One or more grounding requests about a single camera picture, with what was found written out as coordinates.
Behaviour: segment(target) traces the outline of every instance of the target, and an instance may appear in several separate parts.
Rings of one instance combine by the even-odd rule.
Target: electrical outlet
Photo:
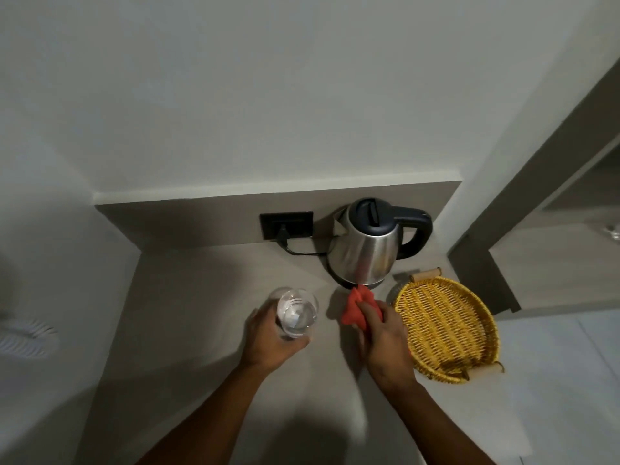
[[[265,240],[275,240],[281,226],[291,238],[305,238],[313,235],[314,212],[284,212],[281,214],[260,214],[260,228]]]

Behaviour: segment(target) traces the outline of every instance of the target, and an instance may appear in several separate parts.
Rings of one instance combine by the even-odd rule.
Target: black kettle lid
[[[390,203],[376,197],[364,197],[353,202],[348,217],[356,230],[375,237],[387,235],[397,224]]]

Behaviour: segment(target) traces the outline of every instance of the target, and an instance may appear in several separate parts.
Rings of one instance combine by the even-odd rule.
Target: kettle base
[[[357,287],[357,284],[353,284],[350,281],[347,281],[345,279],[343,279],[342,277],[336,275],[336,273],[334,273],[334,271],[332,271],[331,267],[329,266],[329,262],[327,263],[327,272],[329,272],[329,275],[341,286],[343,286],[345,289],[349,289],[351,290],[353,287]],[[375,282],[373,284],[365,284],[366,287],[368,287],[369,289],[374,289],[375,287],[377,287],[379,284],[381,284],[384,281],[384,279],[381,279],[379,282]]]

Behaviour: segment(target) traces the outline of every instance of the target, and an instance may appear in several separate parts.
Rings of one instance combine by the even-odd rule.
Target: yellow woven tray
[[[409,350],[422,374],[440,382],[465,383],[471,369],[499,364],[497,326],[482,300],[441,277],[439,268],[411,279],[394,308],[407,325]]]

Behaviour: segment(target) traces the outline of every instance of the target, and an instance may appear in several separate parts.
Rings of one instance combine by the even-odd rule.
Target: black handle
[[[420,252],[433,232],[433,221],[430,215],[423,210],[410,209],[408,207],[393,207],[394,220],[401,227],[415,228],[415,235],[411,241],[400,243],[396,259],[410,258]]]

